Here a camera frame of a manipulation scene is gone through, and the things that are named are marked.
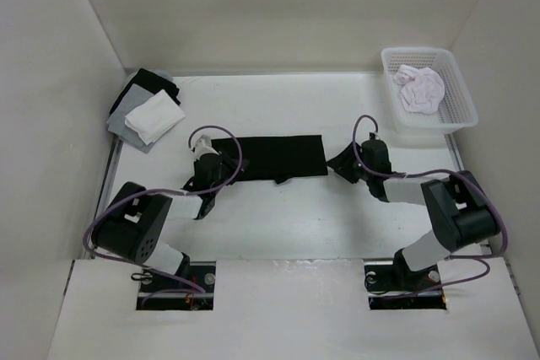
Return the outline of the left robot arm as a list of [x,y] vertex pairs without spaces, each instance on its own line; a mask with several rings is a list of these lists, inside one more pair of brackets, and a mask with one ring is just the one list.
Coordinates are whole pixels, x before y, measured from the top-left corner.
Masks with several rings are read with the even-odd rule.
[[221,186],[235,182],[250,163],[209,146],[196,147],[193,153],[194,175],[185,183],[182,196],[143,196],[143,186],[127,182],[113,202],[136,197],[101,219],[91,233],[94,246],[159,271],[160,281],[174,292],[189,282],[189,257],[160,239],[168,215],[204,219],[214,208]]

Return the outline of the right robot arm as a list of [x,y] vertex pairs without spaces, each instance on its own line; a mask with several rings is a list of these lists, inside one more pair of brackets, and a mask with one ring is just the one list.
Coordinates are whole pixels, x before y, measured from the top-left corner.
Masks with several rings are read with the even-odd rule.
[[351,144],[358,160],[359,177],[379,201],[423,206],[431,230],[398,250],[392,261],[391,279],[400,288],[413,287],[422,271],[454,253],[503,233],[502,220],[468,171],[434,171],[415,176],[392,171],[385,143],[374,134]]

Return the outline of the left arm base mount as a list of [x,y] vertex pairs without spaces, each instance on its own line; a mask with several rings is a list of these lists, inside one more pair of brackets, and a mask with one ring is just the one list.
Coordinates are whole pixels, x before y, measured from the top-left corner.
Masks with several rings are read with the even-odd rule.
[[165,277],[150,270],[131,275],[138,282],[136,310],[138,311],[211,311],[214,307],[216,263],[193,262],[184,266],[180,277],[196,284],[191,285]]

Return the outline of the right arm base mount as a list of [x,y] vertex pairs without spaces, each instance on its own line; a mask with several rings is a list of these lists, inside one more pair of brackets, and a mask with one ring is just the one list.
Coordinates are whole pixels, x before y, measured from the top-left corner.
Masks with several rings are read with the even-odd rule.
[[391,261],[367,261],[364,279],[371,310],[446,310],[437,265],[400,278]]

